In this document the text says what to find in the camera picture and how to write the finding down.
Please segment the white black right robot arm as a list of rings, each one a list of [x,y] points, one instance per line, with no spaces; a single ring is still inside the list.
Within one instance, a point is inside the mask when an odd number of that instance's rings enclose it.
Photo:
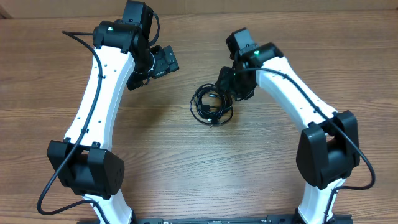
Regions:
[[[296,164],[306,181],[302,202],[293,214],[268,215],[266,223],[352,223],[350,215],[335,215],[332,209],[338,188],[360,161],[355,116],[337,112],[314,94],[272,42],[258,45],[242,28],[226,45],[233,65],[221,69],[217,89],[239,101],[262,88],[300,132]]]

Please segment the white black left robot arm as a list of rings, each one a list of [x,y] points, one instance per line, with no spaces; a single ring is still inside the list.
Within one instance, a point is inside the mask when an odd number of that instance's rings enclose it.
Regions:
[[[178,70],[171,47],[150,36],[158,15],[144,2],[128,1],[121,19],[103,21],[91,33],[91,73],[80,107],[61,141],[51,141],[53,180],[91,205],[98,223],[135,223],[121,192],[124,161],[113,154],[112,137],[124,90],[134,90]]]

